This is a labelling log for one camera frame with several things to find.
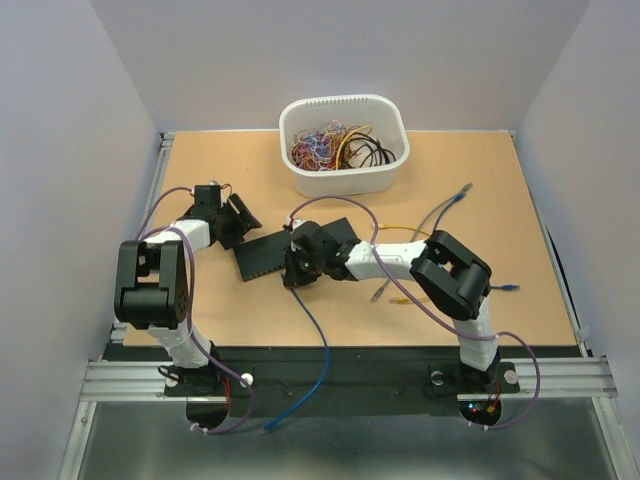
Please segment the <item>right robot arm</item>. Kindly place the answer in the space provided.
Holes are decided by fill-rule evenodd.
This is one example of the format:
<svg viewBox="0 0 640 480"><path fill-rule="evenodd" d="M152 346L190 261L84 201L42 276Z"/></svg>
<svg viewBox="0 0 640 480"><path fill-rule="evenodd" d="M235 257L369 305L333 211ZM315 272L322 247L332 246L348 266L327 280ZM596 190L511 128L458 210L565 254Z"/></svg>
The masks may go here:
<svg viewBox="0 0 640 480"><path fill-rule="evenodd" d="M414 281L453 320L463 384L482 390L495 380L498 340L488 308L492 272L452 235L437 230L424 241L374 245L340 242L312 221L294 220L288 231L285 287L307 286L323 275L336 281Z"/></svg>

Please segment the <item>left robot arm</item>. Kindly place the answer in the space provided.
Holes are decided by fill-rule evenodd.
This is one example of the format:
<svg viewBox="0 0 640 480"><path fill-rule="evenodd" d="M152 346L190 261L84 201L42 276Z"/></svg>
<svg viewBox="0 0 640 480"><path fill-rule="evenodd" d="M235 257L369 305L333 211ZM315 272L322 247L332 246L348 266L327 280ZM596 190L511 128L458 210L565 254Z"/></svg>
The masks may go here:
<svg viewBox="0 0 640 480"><path fill-rule="evenodd" d="M169 225L149 230L161 201L176 192L189 193L191 206ZM136 237L119 247L116 318L155 338L180 373L189 370L188 382L199 393L215 392L223 371L213 343L192 318L195 253L215 244L229 250L261 227L230 184L173 187L151 204Z"/></svg>

